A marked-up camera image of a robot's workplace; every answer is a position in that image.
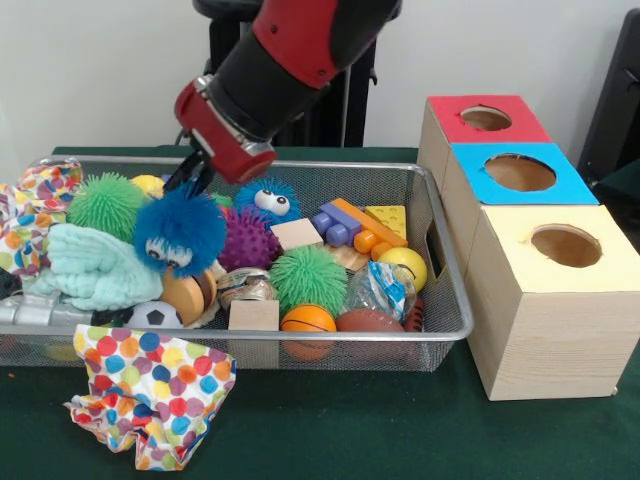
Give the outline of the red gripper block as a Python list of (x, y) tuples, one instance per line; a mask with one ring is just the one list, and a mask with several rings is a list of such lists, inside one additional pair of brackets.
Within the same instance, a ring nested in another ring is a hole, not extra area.
[(211, 77), (197, 77), (179, 94), (174, 113), (189, 137), (194, 151), (187, 156), (163, 186), (174, 191), (202, 169), (191, 188), (192, 195), (203, 194), (215, 173), (229, 184), (246, 183), (264, 173), (276, 159), (268, 142), (254, 141), (225, 120), (209, 98)]

